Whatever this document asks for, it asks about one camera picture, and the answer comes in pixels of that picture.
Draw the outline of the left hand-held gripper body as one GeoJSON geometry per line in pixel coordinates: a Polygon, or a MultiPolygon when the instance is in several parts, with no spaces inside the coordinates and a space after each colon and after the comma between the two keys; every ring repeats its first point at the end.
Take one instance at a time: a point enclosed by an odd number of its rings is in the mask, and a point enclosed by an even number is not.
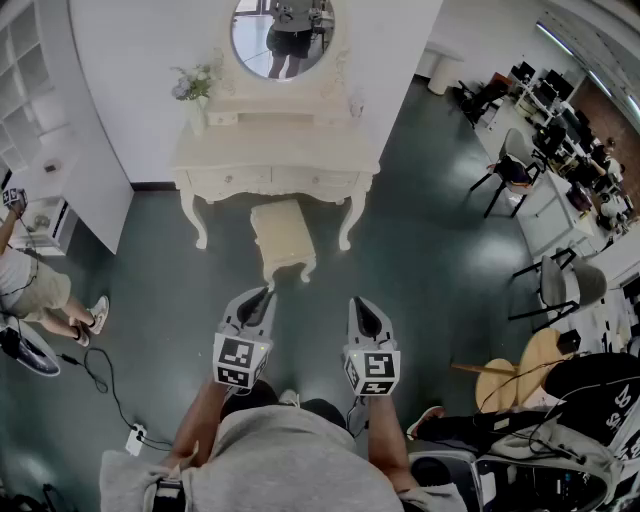
{"type": "Polygon", "coordinates": [[[270,327],[222,322],[213,342],[215,381],[251,390],[265,369],[272,348],[270,327]]]}

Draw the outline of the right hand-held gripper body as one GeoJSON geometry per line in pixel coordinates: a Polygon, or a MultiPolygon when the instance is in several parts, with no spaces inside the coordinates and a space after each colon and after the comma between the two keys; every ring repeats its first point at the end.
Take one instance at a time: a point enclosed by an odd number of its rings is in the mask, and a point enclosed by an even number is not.
{"type": "Polygon", "coordinates": [[[401,352],[390,330],[375,337],[349,334],[343,348],[343,369],[358,397],[390,395],[400,381],[401,352]]]}

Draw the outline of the cream upholstered stool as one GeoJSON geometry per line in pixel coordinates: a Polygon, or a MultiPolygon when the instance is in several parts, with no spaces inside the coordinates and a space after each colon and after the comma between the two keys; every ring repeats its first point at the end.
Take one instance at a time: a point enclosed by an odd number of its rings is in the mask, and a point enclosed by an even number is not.
{"type": "Polygon", "coordinates": [[[311,236],[297,200],[288,199],[255,206],[250,222],[263,260],[263,277],[270,291],[274,274],[283,267],[303,264],[300,279],[310,282],[317,264],[311,236]]]}

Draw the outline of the cream vanity dressing table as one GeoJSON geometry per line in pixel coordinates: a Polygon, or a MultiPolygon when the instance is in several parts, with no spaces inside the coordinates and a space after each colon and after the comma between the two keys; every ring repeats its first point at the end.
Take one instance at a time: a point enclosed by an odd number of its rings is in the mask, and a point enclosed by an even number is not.
{"type": "Polygon", "coordinates": [[[241,60],[232,37],[237,0],[225,0],[214,37],[210,97],[198,128],[185,126],[171,168],[182,210],[208,244],[196,198],[209,204],[241,193],[306,194],[350,203],[338,233],[340,250],[360,219],[379,159],[350,111],[346,0],[330,0],[334,34],[319,62],[284,80],[262,77],[241,60]]]}

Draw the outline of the person's right forearm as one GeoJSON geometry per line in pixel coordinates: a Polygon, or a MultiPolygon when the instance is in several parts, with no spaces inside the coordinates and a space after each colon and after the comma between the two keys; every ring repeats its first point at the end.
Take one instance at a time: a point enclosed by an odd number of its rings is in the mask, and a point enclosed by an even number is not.
{"type": "Polygon", "coordinates": [[[410,471],[405,436],[391,396],[369,399],[368,460],[397,493],[419,487],[410,471]]]}

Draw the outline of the person's left forearm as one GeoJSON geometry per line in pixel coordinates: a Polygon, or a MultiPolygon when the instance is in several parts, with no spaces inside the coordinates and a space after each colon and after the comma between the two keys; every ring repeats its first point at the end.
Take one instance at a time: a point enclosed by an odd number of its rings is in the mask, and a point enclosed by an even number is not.
{"type": "Polygon", "coordinates": [[[174,468],[189,460],[191,467],[200,467],[209,460],[227,390],[213,376],[204,381],[177,430],[164,466],[174,468]]]}

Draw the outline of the oval vanity mirror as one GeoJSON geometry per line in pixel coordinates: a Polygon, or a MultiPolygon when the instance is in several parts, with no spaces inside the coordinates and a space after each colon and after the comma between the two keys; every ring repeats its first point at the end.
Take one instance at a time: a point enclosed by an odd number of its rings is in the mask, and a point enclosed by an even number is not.
{"type": "Polygon", "coordinates": [[[334,29],[331,0],[238,0],[231,23],[239,59],[271,80],[312,69],[331,45],[334,29]]]}

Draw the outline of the person's grey shirt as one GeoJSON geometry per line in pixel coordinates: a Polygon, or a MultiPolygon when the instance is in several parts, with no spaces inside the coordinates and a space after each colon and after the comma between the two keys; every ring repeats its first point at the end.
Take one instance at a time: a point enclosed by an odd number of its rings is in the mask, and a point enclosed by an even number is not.
{"type": "Polygon", "coordinates": [[[467,512],[452,483],[395,491],[344,429],[282,405],[225,418],[201,467],[191,456],[163,466],[105,452],[101,512],[151,512],[166,479],[182,485],[185,512],[467,512]]]}

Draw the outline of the white flower vase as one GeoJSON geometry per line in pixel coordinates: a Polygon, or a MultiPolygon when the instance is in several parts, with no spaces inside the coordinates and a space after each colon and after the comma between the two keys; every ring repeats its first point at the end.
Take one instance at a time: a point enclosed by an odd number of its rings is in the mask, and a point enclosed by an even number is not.
{"type": "Polygon", "coordinates": [[[194,100],[189,100],[187,106],[189,107],[189,123],[191,129],[196,137],[201,137],[207,127],[207,115],[205,107],[208,102],[206,97],[198,97],[194,100]]]}

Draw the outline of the white low cabinet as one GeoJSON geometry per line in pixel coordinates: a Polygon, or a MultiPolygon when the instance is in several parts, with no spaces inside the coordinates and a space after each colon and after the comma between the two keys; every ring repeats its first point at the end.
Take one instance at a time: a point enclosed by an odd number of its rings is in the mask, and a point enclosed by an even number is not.
{"type": "Polygon", "coordinates": [[[7,188],[23,189],[27,207],[17,222],[10,244],[45,257],[65,256],[78,216],[65,197],[65,186],[78,160],[67,148],[54,156],[43,148],[29,168],[13,173],[7,188]]]}

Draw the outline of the white cubby shelf unit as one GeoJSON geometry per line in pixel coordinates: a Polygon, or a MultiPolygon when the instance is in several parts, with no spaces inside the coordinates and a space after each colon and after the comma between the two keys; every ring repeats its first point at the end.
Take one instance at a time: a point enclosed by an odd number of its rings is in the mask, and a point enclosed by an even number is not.
{"type": "Polygon", "coordinates": [[[0,0],[0,172],[31,201],[62,200],[111,252],[133,189],[100,120],[70,0],[0,0]]]}

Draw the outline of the flower bouquet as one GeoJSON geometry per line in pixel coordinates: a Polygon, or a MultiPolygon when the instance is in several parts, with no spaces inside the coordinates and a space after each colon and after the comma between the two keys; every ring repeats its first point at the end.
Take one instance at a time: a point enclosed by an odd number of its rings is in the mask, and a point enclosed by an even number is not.
{"type": "Polygon", "coordinates": [[[214,82],[219,78],[219,64],[199,64],[192,69],[172,67],[179,74],[177,83],[171,89],[171,95],[178,101],[196,101],[208,99],[214,82]]]}

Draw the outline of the black office chair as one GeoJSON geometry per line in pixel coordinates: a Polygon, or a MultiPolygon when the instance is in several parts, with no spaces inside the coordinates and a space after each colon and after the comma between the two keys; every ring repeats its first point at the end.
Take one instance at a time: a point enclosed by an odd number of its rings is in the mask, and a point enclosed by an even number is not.
{"type": "Polygon", "coordinates": [[[509,83],[501,79],[492,80],[479,92],[473,92],[462,81],[459,81],[459,86],[453,88],[453,96],[461,112],[471,126],[475,127],[480,118],[486,113],[489,105],[503,98],[508,89],[509,83]]]}

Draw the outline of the long ceiling light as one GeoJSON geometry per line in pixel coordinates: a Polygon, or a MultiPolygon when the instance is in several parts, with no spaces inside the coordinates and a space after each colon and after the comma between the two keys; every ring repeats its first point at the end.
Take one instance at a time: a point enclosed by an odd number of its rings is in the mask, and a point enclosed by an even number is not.
{"type": "Polygon", "coordinates": [[[588,71],[591,80],[597,85],[597,87],[608,97],[612,97],[610,89],[604,84],[604,82],[596,75],[592,70],[588,71]]]}
{"type": "Polygon", "coordinates": [[[548,28],[546,28],[542,23],[537,22],[536,28],[540,30],[546,37],[548,37],[551,41],[554,42],[558,47],[562,49],[563,52],[570,55],[571,57],[575,57],[573,51],[556,35],[554,35],[548,28]]]}

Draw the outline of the white pedestal table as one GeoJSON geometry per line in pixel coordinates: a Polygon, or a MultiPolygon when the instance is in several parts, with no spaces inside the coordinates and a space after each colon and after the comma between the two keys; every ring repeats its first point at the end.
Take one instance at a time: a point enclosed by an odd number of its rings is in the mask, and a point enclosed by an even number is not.
{"type": "Polygon", "coordinates": [[[457,80],[464,57],[457,51],[436,42],[428,42],[425,50],[437,56],[428,88],[433,94],[442,96],[457,80]]]}

